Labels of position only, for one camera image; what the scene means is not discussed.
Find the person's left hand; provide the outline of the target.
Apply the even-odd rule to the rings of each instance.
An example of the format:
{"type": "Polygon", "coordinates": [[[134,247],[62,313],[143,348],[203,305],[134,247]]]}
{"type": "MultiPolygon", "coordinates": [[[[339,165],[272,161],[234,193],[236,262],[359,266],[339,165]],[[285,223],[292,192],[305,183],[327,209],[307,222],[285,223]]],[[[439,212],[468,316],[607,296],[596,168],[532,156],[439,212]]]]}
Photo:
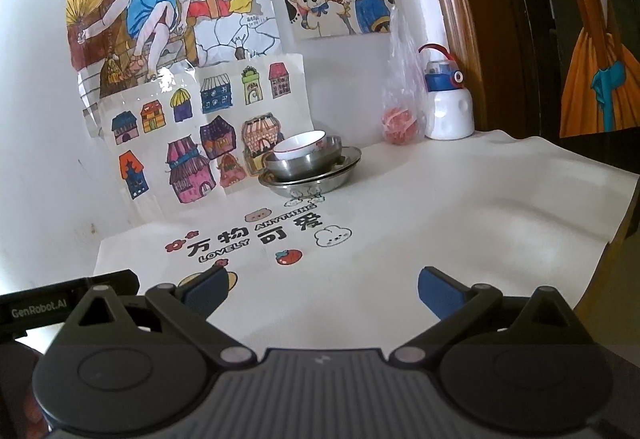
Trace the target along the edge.
{"type": "Polygon", "coordinates": [[[32,391],[32,374],[41,358],[18,341],[1,345],[1,437],[44,438],[48,424],[32,391]]]}

